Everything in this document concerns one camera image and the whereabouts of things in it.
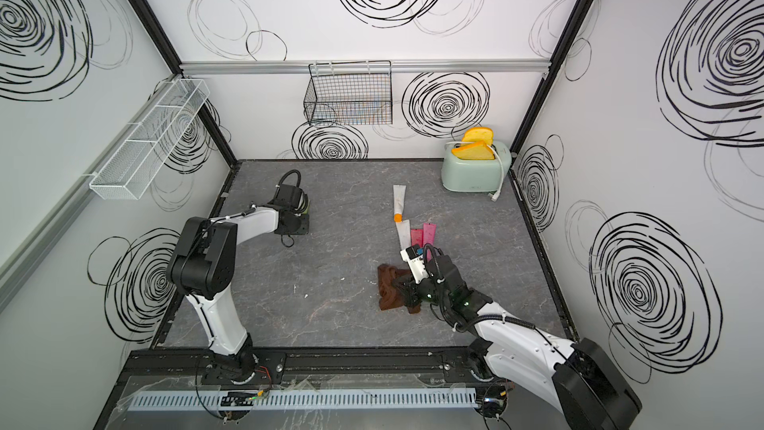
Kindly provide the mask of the brown cloth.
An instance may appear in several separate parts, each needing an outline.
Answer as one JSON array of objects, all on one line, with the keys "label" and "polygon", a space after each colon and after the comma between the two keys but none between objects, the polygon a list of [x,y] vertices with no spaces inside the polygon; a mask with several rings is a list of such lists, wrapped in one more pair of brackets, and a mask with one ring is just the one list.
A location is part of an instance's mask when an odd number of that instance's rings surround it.
[{"label": "brown cloth", "polygon": [[421,312],[420,304],[413,304],[407,300],[402,291],[402,285],[412,281],[410,270],[396,266],[382,264],[377,268],[378,308],[380,311],[389,311],[398,308],[406,308],[410,315]]}]

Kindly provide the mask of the crimson pink toothpaste tube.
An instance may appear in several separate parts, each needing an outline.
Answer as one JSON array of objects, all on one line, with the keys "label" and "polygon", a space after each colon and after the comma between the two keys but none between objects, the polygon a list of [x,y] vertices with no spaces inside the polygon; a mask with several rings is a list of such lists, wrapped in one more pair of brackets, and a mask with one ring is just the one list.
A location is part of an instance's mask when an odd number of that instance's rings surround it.
[{"label": "crimson pink toothpaste tube", "polygon": [[422,229],[411,229],[410,238],[412,246],[422,247],[424,245],[424,231]]}]

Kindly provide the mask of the magenta toothpaste tube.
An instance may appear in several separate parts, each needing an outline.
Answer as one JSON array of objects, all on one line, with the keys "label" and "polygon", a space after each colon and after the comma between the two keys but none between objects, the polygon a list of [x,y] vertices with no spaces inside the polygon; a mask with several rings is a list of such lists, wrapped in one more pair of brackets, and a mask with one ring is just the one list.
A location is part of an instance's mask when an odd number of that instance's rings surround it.
[{"label": "magenta toothpaste tube", "polygon": [[436,238],[436,232],[437,232],[437,226],[432,223],[424,223],[422,226],[423,230],[423,245],[427,246],[434,246],[435,245],[435,238]]}]

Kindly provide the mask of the white pink-cap toothpaste tube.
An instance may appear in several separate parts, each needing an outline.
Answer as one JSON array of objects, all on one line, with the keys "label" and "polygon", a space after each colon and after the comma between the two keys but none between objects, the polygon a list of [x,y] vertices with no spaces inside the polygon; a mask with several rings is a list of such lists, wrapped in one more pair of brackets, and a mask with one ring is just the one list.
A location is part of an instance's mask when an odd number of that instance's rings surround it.
[{"label": "white pink-cap toothpaste tube", "polygon": [[400,250],[406,250],[412,246],[410,221],[403,220],[396,222],[396,231],[400,244]]}]

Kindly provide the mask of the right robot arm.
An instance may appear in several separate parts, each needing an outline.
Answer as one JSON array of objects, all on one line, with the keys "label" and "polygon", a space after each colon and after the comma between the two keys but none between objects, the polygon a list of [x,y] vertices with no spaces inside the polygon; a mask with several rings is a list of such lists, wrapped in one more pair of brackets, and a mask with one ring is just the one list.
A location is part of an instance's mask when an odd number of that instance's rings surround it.
[{"label": "right robot arm", "polygon": [[477,379],[524,388],[572,429],[628,429],[635,422],[642,401],[599,344],[559,338],[513,316],[468,286],[438,248],[412,246],[401,257],[411,272],[397,286],[406,306],[429,303],[453,332],[474,336],[468,362]]}]

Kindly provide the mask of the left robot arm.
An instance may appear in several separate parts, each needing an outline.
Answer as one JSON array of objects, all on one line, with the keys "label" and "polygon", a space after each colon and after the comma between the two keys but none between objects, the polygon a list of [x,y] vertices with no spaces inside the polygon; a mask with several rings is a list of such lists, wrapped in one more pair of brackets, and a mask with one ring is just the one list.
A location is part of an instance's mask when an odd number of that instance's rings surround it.
[{"label": "left robot arm", "polygon": [[300,185],[279,183],[268,203],[232,215],[190,218],[180,234],[167,279],[195,310],[216,366],[234,382],[248,381],[257,367],[231,291],[238,246],[266,234],[294,238],[308,233],[309,208]]}]

